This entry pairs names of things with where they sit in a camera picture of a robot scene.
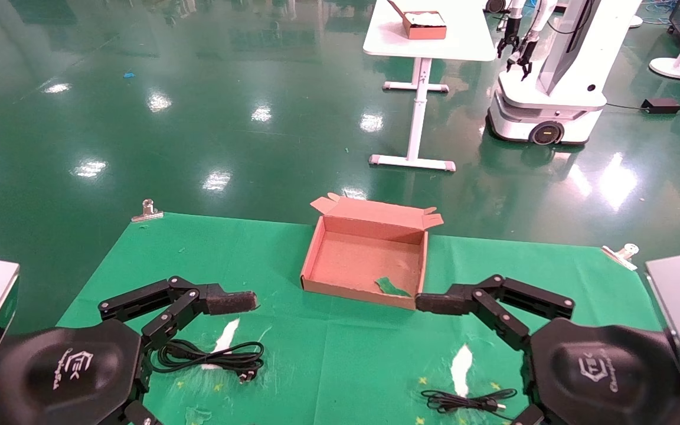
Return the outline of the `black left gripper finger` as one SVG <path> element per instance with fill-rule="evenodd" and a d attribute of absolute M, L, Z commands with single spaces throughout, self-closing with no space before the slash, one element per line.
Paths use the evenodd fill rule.
<path fill-rule="evenodd" d="M 254 292 L 228 293 L 218 283 L 195 285 L 172 276 L 106 299 L 99 303 L 98 310 L 104 321 L 125 322 L 161 309 L 141 330 L 144 349 L 159 350 L 198 315 L 243 313 L 256 307 Z"/>
<path fill-rule="evenodd" d="M 138 400 L 122 404 L 119 409 L 120 424 L 160 425 L 158 418 Z"/>

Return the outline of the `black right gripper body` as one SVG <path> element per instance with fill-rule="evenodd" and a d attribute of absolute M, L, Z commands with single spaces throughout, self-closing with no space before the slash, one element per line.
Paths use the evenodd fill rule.
<path fill-rule="evenodd" d="M 531 336 L 542 424 L 680 424 L 680 369 L 662 332 L 559 318 Z"/>

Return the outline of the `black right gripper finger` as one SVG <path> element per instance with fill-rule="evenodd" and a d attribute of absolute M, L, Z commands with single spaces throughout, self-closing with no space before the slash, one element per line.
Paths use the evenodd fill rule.
<path fill-rule="evenodd" d="M 530 404 L 512 421 L 512 425 L 539 425 L 545 420 L 545 412 L 537 404 Z"/>
<path fill-rule="evenodd" d="M 419 293 L 416 309 L 437 315 L 475 315 L 485 326 L 516 351 L 526 351 L 529 328 L 504 306 L 553 320 L 570 319 L 575 302 L 528 283 L 495 274 L 474 285 L 454 283 L 444 294 Z"/>

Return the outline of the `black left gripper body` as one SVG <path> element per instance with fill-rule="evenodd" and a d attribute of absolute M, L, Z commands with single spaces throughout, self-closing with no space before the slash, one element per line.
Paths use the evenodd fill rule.
<path fill-rule="evenodd" d="M 129 423 L 140 349 L 140 334 L 116 320 L 5 337 L 0 424 Z"/>

